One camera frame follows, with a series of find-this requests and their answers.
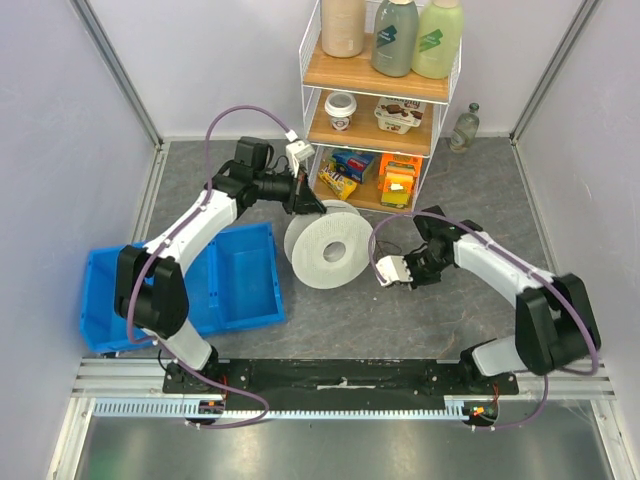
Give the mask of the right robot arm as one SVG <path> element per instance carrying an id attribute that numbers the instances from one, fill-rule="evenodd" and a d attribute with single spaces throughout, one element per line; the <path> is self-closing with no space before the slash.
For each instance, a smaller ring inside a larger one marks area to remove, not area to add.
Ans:
<path id="1" fill-rule="evenodd" d="M 413 288 L 439 282 L 442 272 L 454 266 L 479 277 L 515 310 L 513 335 L 461 355 L 465 363 L 457 377 L 465 391 L 481 393 L 495 376 L 510 372 L 543 376 L 564 370 L 580 375 L 569 365 L 583 358 L 591 360 L 584 373 L 596 373 L 601 338 L 582 279 L 534 267 L 498 245 L 476 223 L 446 218 L 439 206 L 417 212 L 413 222 L 423 239 L 421 247 L 403 258 Z"/>

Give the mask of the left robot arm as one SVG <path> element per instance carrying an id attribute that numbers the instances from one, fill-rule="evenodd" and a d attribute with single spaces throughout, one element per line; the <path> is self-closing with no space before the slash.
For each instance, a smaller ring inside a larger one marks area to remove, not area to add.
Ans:
<path id="1" fill-rule="evenodd" d="M 189 320 L 184 275 L 214 237 L 259 200 L 278 202 L 288 214 L 325 213 L 302 165 L 313 154 L 309 142 L 293 139 L 285 148 L 287 167 L 276 171 L 267 165 L 273 155 L 267 141 L 241 138 L 233 158 L 168 230 L 142 247 L 127 245 L 119 252 L 114 311 L 125 319 L 128 337 L 140 329 L 158 341 L 198 393 L 218 385 L 218 353 Z"/>

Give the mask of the grey plastic cable spool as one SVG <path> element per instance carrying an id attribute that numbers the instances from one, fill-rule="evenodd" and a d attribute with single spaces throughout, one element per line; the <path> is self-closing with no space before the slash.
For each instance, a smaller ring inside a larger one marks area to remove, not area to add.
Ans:
<path id="1" fill-rule="evenodd" d="M 324 214 L 296 215 L 284 235 L 284 251 L 295 276 L 320 290 L 357 278 L 369 265 L 373 228 L 347 202 L 325 200 Z"/>

